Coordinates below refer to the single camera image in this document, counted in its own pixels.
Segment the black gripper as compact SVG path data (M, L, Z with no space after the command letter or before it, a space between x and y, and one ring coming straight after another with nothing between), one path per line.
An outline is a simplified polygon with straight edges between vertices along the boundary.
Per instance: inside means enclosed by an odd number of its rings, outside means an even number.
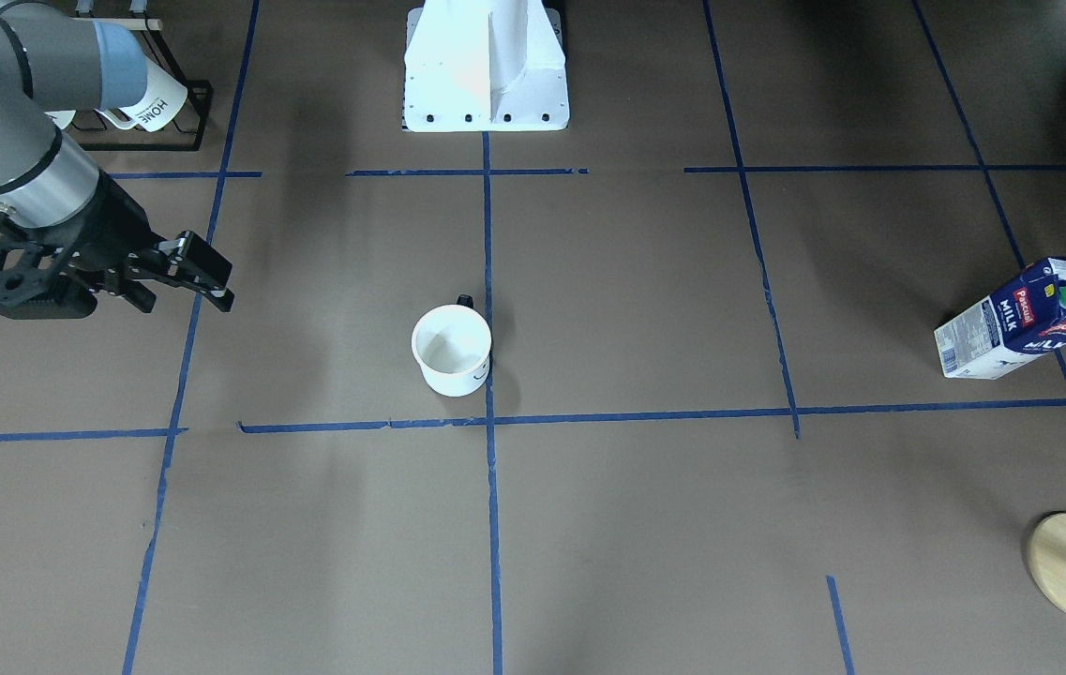
M0 208L1 304L25 302L65 275L94 296L125 299L141 314L151 314L157 302L147 282L187 288L219 312L232 311L233 266L227 258L194 231L173 239L155 234L143 207L106 172L87 204L65 222L25 228L15 214L14 208Z

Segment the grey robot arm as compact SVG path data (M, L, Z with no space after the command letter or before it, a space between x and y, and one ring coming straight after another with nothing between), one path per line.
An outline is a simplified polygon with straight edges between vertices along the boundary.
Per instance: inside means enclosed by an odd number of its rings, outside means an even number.
M91 111L155 132L194 108L205 82L182 82L133 29L41 1L0 1L0 316L83 319L97 296L150 312L148 282L185 288L232 310L232 266L198 234L152 231L143 207L67 128Z

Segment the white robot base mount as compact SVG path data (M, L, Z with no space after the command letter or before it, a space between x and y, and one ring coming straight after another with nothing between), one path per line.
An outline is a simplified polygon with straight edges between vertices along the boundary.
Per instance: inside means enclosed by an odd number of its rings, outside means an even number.
M562 1L426 1L407 14L404 66L409 132L568 127Z

